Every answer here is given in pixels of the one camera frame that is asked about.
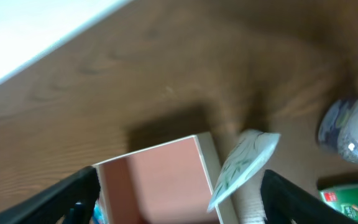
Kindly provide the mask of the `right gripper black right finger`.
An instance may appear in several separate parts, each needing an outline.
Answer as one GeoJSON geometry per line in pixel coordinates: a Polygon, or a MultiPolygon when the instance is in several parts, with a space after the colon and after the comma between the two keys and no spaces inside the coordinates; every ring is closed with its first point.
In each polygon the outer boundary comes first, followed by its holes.
{"type": "Polygon", "coordinates": [[[270,169],[264,172],[260,195],[268,224],[357,224],[270,169]]]}

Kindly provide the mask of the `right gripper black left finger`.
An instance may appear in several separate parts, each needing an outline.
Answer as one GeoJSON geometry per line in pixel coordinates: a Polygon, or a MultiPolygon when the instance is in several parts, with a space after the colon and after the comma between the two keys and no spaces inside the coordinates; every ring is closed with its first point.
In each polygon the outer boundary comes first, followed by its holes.
{"type": "Polygon", "coordinates": [[[0,212],[0,224],[89,223],[100,191],[96,168],[87,166],[0,212]]]}

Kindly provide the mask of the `white tube with gold cap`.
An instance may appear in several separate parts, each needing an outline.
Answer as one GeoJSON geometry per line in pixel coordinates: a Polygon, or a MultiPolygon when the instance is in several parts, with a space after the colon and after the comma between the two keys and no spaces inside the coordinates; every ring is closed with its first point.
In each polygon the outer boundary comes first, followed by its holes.
{"type": "Polygon", "coordinates": [[[216,182],[207,211],[214,210],[253,177],[271,158],[280,140],[279,133],[248,129],[227,156],[216,182]]]}

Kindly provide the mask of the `clear bottle with blue liquid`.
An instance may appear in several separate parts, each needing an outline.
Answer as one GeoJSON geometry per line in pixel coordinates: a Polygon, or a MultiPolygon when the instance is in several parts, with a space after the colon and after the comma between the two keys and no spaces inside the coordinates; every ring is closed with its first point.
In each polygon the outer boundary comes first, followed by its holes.
{"type": "Polygon", "coordinates": [[[320,123],[319,144],[358,164],[358,98],[335,101],[320,123]]]}

